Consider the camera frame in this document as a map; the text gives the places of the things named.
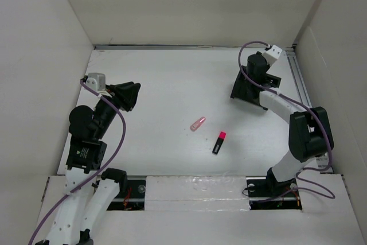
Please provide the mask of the pink highlighter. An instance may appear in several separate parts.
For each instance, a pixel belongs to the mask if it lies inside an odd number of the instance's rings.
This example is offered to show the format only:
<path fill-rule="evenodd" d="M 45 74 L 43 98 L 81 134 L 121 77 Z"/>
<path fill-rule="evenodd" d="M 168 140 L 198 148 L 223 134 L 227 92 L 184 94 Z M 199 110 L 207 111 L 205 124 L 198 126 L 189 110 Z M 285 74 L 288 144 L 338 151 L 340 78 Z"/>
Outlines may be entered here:
<path fill-rule="evenodd" d="M 200 117 L 190 126 L 190 130 L 195 132 L 205 121 L 206 118 L 204 116 Z"/>

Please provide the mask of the red cap black highlighter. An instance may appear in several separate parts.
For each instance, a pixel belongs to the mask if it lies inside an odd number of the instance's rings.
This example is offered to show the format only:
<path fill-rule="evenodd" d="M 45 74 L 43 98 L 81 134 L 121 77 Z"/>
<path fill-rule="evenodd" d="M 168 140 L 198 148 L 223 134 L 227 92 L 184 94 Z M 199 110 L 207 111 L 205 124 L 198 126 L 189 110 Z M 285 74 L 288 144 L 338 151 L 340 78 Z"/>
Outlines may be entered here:
<path fill-rule="evenodd" d="M 219 153 L 219 151 L 222 147 L 222 144 L 225 140 L 226 135 L 227 134 L 223 131 L 218 135 L 218 138 L 217 138 L 216 143 L 214 144 L 214 147 L 213 147 L 213 150 L 212 150 L 212 153 L 214 155 L 218 155 L 218 153 Z"/>

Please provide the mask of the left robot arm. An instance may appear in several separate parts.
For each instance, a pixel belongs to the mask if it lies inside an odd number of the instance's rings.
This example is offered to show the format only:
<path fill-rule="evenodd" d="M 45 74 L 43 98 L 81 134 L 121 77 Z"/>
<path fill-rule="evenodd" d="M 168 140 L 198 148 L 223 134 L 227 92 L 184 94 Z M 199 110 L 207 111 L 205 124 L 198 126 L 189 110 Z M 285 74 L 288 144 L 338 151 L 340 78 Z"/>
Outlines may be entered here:
<path fill-rule="evenodd" d="M 66 161 L 64 195 L 47 213 L 56 212 L 41 244 L 93 244 L 94 236 L 115 197 L 128 189 L 127 173 L 103 162 L 107 145 L 102 141 L 110 124 L 135 105 L 141 85 L 127 82 L 102 91 L 87 88 L 99 100 L 95 108 L 75 107 L 69 114 L 71 134 Z"/>

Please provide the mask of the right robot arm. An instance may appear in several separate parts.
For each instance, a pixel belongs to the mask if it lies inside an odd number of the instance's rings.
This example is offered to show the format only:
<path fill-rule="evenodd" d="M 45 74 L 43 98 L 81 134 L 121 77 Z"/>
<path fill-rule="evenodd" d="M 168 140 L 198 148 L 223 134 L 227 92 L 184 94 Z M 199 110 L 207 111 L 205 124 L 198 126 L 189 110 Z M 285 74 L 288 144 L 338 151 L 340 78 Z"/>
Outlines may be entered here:
<path fill-rule="evenodd" d="M 329 117 L 323 107 L 309 107 L 283 95 L 272 87 L 267 59 L 260 52 L 248 56 L 246 67 L 241 67 L 248 86 L 248 95 L 260 107 L 271 110 L 288 123 L 288 152 L 269 168 L 263 188 L 271 196 L 298 190 L 292 186 L 308 163 L 323 154 L 331 155 L 334 147 Z"/>

